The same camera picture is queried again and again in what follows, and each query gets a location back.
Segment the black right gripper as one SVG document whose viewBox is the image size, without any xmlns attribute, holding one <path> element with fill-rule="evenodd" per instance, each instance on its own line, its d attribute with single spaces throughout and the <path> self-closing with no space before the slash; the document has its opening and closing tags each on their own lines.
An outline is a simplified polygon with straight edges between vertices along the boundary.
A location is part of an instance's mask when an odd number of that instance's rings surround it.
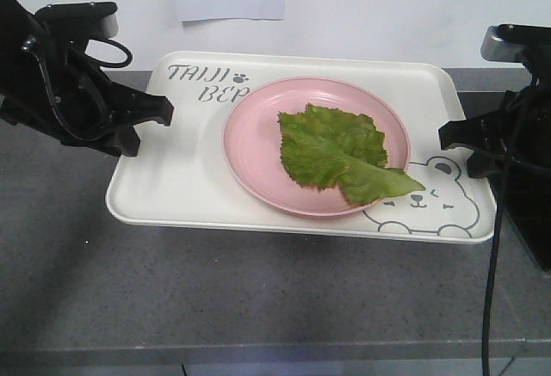
<svg viewBox="0 0 551 376">
<path fill-rule="evenodd" d="M 451 120 L 438 129 L 442 150 L 458 147 L 474 153 L 467 160 L 470 178 L 502 176 L 506 172 L 504 155 L 482 151 L 506 151 L 507 139 L 518 121 L 514 142 L 521 162 L 550 169 L 550 93 L 530 85 L 504 101 L 505 114 L 499 111 L 465 120 Z"/>
</svg>

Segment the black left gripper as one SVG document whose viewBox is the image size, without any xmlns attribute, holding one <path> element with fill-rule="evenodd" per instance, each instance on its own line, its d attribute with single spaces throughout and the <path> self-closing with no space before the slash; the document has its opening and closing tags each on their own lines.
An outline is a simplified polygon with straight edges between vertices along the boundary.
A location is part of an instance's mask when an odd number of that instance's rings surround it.
<svg viewBox="0 0 551 376">
<path fill-rule="evenodd" d="M 170 126 L 174 106 L 114 83 L 85 53 L 90 40 L 66 40 L 34 18 L 1 21 L 1 117 L 69 146 L 105 148 L 112 156 L 136 157 L 134 126 L 154 121 Z"/>
</svg>

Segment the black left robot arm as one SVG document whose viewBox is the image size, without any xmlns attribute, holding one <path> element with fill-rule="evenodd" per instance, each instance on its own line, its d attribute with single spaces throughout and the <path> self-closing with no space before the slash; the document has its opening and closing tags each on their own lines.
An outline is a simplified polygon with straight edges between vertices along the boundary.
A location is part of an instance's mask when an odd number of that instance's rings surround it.
<svg viewBox="0 0 551 376">
<path fill-rule="evenodd" d="M 131 63 L 131 52 L 113 39 L 117 9 L 114 2 L 66 3 L 31 13 L 1 0 L 2 120 L 115 157 L 137 155 L 136 125 L 169 126 L 174 107 L 166 97 L 113 82 L 103 72 L 112 63 L 86 52 L 94 40 L 125 54 L 117 67 Z"/>
</svg>

